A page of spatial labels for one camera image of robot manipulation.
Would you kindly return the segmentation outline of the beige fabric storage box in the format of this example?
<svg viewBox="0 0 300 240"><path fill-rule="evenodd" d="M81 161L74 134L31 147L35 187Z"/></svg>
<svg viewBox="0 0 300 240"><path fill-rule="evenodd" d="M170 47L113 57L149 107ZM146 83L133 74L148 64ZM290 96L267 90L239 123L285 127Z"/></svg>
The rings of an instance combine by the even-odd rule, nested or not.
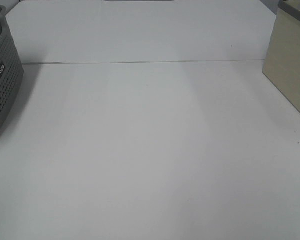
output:
<svg viewBox="0 0 300 240"><path fill-rule="evenodd" d="M262 72L300 113L300 0L279 1Z"/></svg>

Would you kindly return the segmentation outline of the grey perforated plastic basket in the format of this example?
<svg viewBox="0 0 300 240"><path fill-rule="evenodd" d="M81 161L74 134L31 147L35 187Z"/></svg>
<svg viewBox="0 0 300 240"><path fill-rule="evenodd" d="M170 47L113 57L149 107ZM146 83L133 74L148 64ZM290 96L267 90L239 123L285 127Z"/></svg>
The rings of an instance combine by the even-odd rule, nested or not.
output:
<svg viewBox="0 0 300 240"><path fill-rule="evenodd" d="M6 8L0 5L0 130L19 93L24 69L6 19Z"/></svg>

